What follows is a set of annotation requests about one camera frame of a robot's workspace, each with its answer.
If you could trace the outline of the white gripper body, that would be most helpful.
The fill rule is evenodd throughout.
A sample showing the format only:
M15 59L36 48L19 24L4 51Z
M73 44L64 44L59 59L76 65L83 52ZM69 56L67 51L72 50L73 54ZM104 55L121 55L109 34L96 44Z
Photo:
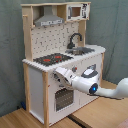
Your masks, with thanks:
M72 87L72 80L76 77L72 70L58 67L54 70L55 74L60 79L60 82L66 87Z

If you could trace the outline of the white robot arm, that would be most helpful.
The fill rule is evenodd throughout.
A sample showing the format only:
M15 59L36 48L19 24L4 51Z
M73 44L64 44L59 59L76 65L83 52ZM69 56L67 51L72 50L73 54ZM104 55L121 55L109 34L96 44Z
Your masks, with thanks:
M86 69L81 76L77 76L70 69L58 67L55 74L67 89L78 90L90 96L128 98L128 78L122 79L115 89L105 89L98 84L98 72L91 68Z

